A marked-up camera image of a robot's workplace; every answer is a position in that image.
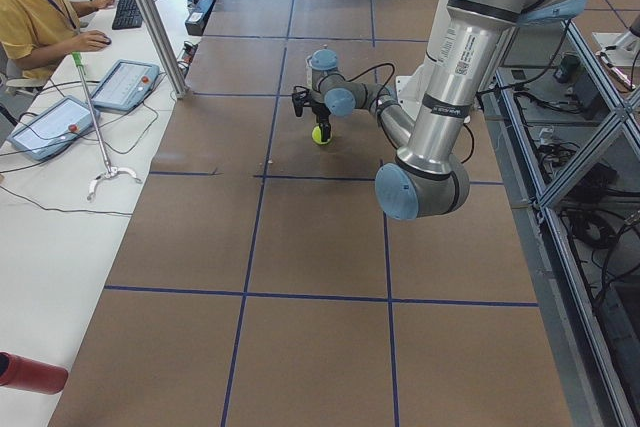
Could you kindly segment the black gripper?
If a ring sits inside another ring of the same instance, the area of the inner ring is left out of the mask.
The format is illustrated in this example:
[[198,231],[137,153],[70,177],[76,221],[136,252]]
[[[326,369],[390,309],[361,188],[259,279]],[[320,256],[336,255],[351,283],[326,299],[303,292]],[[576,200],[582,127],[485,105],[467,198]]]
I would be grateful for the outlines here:
[[324,103],[315,100],[310,101],[310,107],[316,116],[316,124],[319,126],[320,142],[329,143],[331,141],[331,112]]

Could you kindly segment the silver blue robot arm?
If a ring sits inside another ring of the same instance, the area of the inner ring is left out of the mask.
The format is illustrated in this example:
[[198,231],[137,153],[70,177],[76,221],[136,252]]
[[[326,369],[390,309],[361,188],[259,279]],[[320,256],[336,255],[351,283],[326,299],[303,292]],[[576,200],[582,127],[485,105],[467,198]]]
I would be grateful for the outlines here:
[[461,207],[468,174],[453,148],[482,81],[497,68],[499,41],[515,27],[567,21],[587,0],[445,0],[448,25],[430,76],[421,70],[417,116],[381,84],[347,80],[330,49],[308,57],[307,85],[292,95],[294,111],[315,114],[321,139],[331,134],[331,116],[368,111],[396,149],[395,160],[376,174],[375,193],[385,214],[397,220],[444,215]]

